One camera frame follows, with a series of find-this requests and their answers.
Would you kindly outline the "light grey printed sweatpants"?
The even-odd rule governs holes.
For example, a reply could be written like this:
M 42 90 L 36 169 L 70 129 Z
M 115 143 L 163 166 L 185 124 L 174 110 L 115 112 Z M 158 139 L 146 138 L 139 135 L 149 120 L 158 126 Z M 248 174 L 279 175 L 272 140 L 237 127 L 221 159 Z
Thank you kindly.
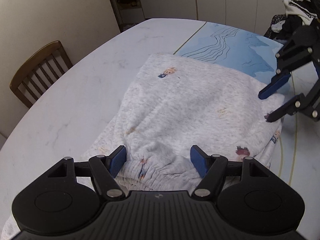
M 118 113 L 92 146 L 87 161 L 118 146 L 127 159 L 116 181 L 128 190 L 193 191 L 201 178 L 190 160 L 199 146 L 231 161 L 257 157 L 269 165 L 280 121 L 268 114 L 284 102 L 258 98 L 263 83 L 232 68 L 170 54 L 153 54 L 126 91 Z

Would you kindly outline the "pile of dark clothes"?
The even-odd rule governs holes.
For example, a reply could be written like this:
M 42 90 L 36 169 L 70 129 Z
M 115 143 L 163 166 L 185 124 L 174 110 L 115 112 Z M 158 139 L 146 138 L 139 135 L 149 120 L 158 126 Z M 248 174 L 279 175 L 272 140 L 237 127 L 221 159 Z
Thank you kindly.
M 284 0 L 285 14 L 274 15 L 264 37 L 285 44 L 299 28 L 319 38 L 319 0 Z

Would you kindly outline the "blue white patterned table mat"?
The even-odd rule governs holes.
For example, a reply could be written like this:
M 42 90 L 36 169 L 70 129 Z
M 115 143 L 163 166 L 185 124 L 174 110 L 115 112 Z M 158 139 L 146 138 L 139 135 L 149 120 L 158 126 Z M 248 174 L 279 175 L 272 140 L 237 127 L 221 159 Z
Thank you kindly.
M 199 61 L 217 63 L 248 74 L 264 84 L 276 71 L 276 52 L 281 44 L 261 35 L 223 24 L 205 22 L 174 53 Z M 292 184 L 297 151 L 297 117 L 282 119 L 275 142 L 271 170 Z

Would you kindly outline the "brown wooden chair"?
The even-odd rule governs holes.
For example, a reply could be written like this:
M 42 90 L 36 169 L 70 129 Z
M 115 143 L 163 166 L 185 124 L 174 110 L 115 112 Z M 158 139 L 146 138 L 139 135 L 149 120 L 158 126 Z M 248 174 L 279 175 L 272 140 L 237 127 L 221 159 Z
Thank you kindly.
M 20 66 L 11 80 L 10 90 L 27 108 L 31 108 L 72 67 L 62 43 L 50 42 Z

